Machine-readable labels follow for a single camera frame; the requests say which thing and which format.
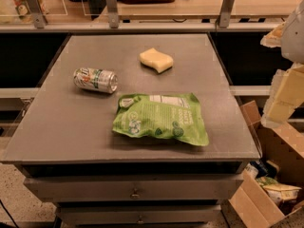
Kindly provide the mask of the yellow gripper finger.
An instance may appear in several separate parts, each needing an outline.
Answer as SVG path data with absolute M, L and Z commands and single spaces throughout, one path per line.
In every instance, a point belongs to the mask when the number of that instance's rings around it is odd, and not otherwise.
M 281 23 L 272 31 L 264 35 L 260 43 L 267 48 L 280 48 L 281 37 L 284 30 L 285 23 Z
M 304 65 L 293 64 L 284 71 L 278 69 L 273 77 L 270 97 L 263 108 L 261 123 L 277 128 L 287 122 L 304 103 Z

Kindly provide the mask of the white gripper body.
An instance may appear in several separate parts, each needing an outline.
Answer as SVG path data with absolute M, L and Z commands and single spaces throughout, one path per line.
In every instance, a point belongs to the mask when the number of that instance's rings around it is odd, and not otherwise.
M 304 64 L 304 0 L 289 15 L 281 37 L 284 58 Z

